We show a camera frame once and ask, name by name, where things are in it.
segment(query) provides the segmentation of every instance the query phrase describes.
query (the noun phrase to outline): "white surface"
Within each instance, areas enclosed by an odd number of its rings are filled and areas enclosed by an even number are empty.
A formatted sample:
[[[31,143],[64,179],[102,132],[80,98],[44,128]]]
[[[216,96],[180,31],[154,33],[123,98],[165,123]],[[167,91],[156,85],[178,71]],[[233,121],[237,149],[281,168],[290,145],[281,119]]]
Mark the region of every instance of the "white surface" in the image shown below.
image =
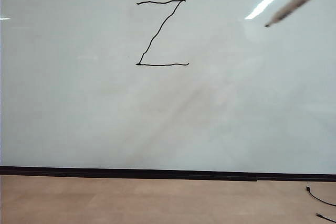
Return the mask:
[[[2,165],[336,174],[336,2],[2,0]]]

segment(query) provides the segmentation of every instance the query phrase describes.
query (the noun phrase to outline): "wooden floor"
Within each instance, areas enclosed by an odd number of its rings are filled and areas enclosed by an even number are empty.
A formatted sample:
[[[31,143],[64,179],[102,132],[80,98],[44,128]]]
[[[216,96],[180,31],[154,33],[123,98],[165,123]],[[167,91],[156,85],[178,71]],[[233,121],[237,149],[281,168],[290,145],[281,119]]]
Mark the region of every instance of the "wooden floor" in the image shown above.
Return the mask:
[[[305,182],[1,176],[1,223],[331,223]],[[309,183],[336,203],[336,183]]]

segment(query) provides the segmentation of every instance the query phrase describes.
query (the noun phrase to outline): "black cable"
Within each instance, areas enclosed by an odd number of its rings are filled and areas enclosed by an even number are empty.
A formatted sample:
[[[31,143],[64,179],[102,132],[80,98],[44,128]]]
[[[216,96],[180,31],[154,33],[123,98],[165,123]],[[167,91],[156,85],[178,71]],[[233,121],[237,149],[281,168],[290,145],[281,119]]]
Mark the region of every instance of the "black cable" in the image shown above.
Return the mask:
[[[316,216],[318,216],[318,217],[320,217],[320,218],[322,218],[322,219],[325,219],[325,220],[328,220],[328,221],[331,221],[331,222],[336,223],[336,221],[334,221],[334,220],[332,220],[332,219],[329,219],[329,218],[327,218],[327,217],[324,217],[324,216],[321,215],[321,214],[316,213]]]
[[[330,206],[336,207],[335,204],[325,202],[325,201],[323,201],[322,199],[319,199],[318,197],[315,197],[315,196],[310,192],[310,187],[309,187],[309,186],[306,187],[306,190],[307,190],[307,192],[308,192],[314,199],[317,199],[318,201],[323,202],[323,203],[325,203],[325,204],[328,204],[328,205],[330,205]]]

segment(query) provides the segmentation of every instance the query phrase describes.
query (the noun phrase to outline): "whiteboard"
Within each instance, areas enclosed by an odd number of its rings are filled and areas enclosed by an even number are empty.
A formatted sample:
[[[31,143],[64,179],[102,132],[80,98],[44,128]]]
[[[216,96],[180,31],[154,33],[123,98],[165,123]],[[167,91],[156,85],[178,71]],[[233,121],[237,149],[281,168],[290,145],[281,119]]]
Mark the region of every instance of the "whiteboard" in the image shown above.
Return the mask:
[[[1,0],[2,165],[336,174],[335,0],[143,1]]]

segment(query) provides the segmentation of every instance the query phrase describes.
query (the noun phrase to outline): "black marker ink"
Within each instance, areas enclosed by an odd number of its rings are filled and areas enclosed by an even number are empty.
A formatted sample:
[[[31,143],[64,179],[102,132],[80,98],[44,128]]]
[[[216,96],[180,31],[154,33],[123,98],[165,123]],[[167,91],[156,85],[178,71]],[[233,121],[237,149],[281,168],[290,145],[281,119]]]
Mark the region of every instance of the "black marker ink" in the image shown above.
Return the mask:
[[[170,0],[170,1],[167,1],[167,2],[155,2],[155,1],[143,1],[143,2],[139,2],[137,3],[137,5],[141,5],[141,4],[146,4],[146,3],[153,3],[153,4],[168,4],[168,3],[171,3],[171,2],[178,2],[178,4],[176,5],[174,11],[164,20],[164,22],[161,24],[159,30],[157,31],[157,33],[154,35],[154,37],[151,39],[151,41],[149,42],[149,45],[146,49],[146,51],[142,54],[141,56],[141,59],[139,61],[139,63],[137,63],[136,65],[137,66],[151,66],[151,67],[164,67],[164,66],[173,66],[173,65],[180,65],[180,66],[188,66],[189,63],[186,63],[186,64],[181,64],[181,63],[173,63],[173,64],[162,64],[162,65],[152,65],[152,64],[142,64],[141,61],[143,59],[143,56],[148,52],[149,48],[151,47],[152,45],[152,42],[153,40],[156,38],[156,36],[159,34],[159,32],[161,31],[164,23],[166,23],[166,21],[174,15],[175,11],[177,10],[177,8],[179,7],[180,3],[182,2],[185,2],[186,0]]]

